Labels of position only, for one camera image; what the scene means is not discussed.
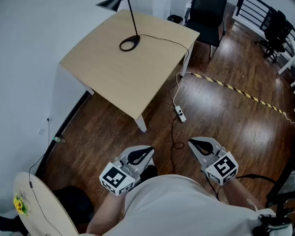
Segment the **yellow flower bunch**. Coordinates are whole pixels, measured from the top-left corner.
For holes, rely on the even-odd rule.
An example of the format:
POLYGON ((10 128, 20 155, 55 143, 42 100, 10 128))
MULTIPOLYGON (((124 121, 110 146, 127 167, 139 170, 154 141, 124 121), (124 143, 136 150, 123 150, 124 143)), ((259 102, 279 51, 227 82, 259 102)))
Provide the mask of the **yellow flower bunch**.
POLYGON ((15 194, 15 197, 13 199, 13 204, 19 214, 28 216, 29 215, 29 210, 30 210, 30 205, 28 202, 23 198, 22 195, 15 194))

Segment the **person's left forearm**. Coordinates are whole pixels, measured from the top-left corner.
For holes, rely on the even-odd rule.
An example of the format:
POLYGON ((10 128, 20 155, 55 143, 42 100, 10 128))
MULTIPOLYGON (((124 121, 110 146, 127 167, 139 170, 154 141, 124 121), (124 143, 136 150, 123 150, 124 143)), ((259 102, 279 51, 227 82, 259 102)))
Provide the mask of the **person's left forearm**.
POLYGON ((87 234, 102 236, 118 224, 127 192, 116 196, 109 192, 87 227, 87 234))

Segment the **person's black trousers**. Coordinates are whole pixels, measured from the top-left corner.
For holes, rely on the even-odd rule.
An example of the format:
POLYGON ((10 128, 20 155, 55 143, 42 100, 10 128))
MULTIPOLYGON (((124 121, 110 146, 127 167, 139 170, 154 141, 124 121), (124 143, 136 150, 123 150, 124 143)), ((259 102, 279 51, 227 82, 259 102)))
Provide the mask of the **person's black trousers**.
POLYGON ((155 165, 148 165, 140 174, 140 182, 144 182, 150 178, 157 177, 158 171, 155 165))

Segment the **black desk lamp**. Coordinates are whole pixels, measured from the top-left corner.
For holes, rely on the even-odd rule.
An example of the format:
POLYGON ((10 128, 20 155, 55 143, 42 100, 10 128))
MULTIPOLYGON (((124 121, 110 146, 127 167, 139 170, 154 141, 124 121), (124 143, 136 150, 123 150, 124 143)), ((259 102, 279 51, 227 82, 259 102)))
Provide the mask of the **black desk lamp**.
MULTIPOLYGON (((98 3, 96 6, 101 7, 101 8, 105 8, 105 9, 110 10, 110 11, 117 12, 117 10, 118 10, 118 8, 120 6, 120 3, 122 1, 123 0, 105 0, 105 1, 102 1, 102 2, 98 3)), ((134 19, 134 15, 133 15, 130 0, 127 0, 127 2, 128 2, 128 7, 129 7, 129 10, 130 10, 130 13, 131 13, 131 17, 132 17, 132 22, 133 22, 133 26, 134 26, 134 30, 135 30, 135 35, 133 35, 131 37, 128 37, 127 39, 123 40, 120 43, 119 48, 123 52, 130 52, 130 51, 134 50, 138 46, 138 44, 140 43, 140 40, 141 40, 141 37, 138 35, 138 31, 137 31, 137 27, 136 27, 136 23, 135 23, 135 19, 134 19), (127 42, 132 43, 132 47, 130 49, 124 49, 122 47, 123 44, 125 44, 127 42)))

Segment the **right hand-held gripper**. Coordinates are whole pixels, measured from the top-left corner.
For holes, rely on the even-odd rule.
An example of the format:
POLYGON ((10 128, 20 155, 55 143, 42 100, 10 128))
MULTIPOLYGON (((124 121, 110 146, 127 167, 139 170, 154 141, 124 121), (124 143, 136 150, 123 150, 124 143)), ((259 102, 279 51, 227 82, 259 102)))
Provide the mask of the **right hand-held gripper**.
POLYGON ((189 147, 197 160, 205 168, 205 175, 219 185, 224 185, 238 174, 238 163, 230 152, 221 149, 213 138, 193 137, 189 147), (211 152, 217 152, 211 159, 211 152))

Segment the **black metal railing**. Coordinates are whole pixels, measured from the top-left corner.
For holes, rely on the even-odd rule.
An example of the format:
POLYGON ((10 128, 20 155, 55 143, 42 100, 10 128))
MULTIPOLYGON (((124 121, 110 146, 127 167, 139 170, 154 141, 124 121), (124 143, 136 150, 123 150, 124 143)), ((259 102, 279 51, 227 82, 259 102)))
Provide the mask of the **black metal railing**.
POLYGON ((278 11, 262 0, 238 0, 233 14, 236 20, 246 25, 255 32, 264 32, 270 25, 271 15, 278 11))

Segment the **black mesh visitor chair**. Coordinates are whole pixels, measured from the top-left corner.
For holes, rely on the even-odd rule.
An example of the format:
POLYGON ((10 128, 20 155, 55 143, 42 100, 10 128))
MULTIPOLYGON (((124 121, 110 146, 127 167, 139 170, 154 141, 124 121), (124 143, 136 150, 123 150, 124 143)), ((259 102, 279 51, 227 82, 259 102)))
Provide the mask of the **black mesh visitor chair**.
POLYGON ((217 49, 222 37, 219 27, 223 26, 222 35, 226 34, 224 12, 227 0, 192 0, 189 19, 185 26, 199 32, 197 41, 217 49))

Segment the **black chair base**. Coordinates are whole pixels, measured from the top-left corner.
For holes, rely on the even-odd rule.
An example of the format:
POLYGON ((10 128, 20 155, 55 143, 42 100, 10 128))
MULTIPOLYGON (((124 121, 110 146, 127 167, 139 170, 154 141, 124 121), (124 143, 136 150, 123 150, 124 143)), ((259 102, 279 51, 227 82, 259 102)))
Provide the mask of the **black chair base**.
POLYGON ((28 230, 18 215, 13 219, 0 216, 0 231, 13 233, 19 232, 23 236, 28 235, 28 230))

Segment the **white power strip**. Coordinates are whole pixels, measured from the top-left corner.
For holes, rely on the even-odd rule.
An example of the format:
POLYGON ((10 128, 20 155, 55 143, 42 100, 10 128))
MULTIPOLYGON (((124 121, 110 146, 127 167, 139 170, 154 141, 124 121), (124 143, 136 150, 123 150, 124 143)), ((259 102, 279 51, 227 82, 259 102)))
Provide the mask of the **white power strip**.
POLYGON ((185 117, 183 111, 181 110, 181 107, 180 106, 175 106, 175 111, 176 111, 176 114, 179 117, 180 121, 185 122, 186 117, 185 117))

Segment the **light wooden square table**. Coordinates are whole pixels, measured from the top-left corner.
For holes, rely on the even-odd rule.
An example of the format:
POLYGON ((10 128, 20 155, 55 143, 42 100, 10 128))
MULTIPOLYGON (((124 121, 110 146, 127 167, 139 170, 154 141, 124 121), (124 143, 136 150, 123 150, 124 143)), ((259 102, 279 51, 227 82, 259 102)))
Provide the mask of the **light wooden square table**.
POLYGON ((130 51, 120 43, 135 35, 131 13, 120 10, 102 22, 60 61, 80 82, 132 117, 141 131, 142 113, 181 60, 188 66, 197 31, 151 15, 134 12, 141 37, 130 51))

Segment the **person's right forearm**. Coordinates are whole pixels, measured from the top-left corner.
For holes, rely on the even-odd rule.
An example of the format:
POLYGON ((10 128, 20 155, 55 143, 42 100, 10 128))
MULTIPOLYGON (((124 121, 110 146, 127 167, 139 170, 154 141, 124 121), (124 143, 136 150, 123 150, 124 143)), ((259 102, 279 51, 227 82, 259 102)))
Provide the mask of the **person's right forearm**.
POLYGON ((245 207, 249 209, 263 209, 260 202, 240 183, 236 178, 222 185, 222 190, 227 201, 232 206, 245 207))

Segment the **person's beige shirt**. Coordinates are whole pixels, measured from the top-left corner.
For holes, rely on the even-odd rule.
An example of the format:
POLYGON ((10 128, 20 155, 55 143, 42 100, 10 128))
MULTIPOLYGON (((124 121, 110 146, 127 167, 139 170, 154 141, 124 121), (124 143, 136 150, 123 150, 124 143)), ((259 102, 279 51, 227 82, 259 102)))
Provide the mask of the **person's beige shirt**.
POLYGON ((253 236, 261 215, 275 213, 222 203, 190 178, 163 175, 126 195, 124 218, 104 236, 253 236))

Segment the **black waste bin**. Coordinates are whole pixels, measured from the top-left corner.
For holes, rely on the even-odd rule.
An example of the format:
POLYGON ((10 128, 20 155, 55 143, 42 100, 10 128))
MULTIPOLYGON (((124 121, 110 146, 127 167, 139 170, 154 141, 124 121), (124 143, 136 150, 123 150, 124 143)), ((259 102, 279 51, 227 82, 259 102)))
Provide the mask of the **black waste bin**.
POLYGON ((174 15, 174 14, 168 16, 167 20, 168 20, 168 21, 171 21, 171 22, 173 22, 173 23, 176 23, 176 24, 180 24, 180 25, 181 25, 182 22, 183 22, 183 18, 182 18, 181 16, 174 15))

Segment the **black equipment stand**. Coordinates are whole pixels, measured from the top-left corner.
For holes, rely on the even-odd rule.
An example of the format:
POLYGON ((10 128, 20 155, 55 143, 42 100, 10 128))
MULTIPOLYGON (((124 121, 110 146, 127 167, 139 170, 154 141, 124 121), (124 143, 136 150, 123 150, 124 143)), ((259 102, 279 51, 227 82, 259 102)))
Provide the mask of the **black equipment stand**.
POLYGON ((287 162, 273 188, 266 196, 266 207, 284 204, 289 199, 295 199, 295 139, 292 157, 287 162))

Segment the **black stool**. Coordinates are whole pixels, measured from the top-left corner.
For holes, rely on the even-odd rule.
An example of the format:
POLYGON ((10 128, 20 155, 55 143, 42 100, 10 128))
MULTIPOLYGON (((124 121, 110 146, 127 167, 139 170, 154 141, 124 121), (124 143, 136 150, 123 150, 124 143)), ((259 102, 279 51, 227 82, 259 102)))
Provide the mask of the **black stool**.
POLYGON ((63 208, 74 224, 89 223, 94 216, 94 206, 87 194, 76 186, 54 190, 63 208))

